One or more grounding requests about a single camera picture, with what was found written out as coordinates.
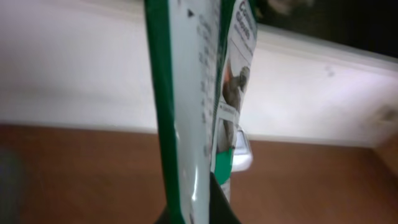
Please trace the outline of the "green 3M gloves package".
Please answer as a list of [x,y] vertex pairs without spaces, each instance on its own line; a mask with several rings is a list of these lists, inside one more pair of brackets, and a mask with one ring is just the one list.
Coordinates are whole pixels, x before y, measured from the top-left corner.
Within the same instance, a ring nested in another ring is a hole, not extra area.
[[209,223],[211,172],[230,201],[257,43],[255,6],[245,0],[144,3],[171,223]]

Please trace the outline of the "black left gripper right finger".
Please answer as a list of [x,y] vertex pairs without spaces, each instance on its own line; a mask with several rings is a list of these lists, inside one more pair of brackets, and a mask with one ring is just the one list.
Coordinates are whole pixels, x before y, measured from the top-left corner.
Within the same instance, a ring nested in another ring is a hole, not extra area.
[[241,224],[212,172],[210,173],[209,224]]

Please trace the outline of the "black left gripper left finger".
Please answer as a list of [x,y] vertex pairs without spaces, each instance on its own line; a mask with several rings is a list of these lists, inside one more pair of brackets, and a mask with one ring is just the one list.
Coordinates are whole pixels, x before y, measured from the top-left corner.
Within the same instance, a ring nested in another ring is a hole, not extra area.
[[165,206],[162,213],[159,215],[158,219],[154,224],[171,224],[170,212],[168,206]]

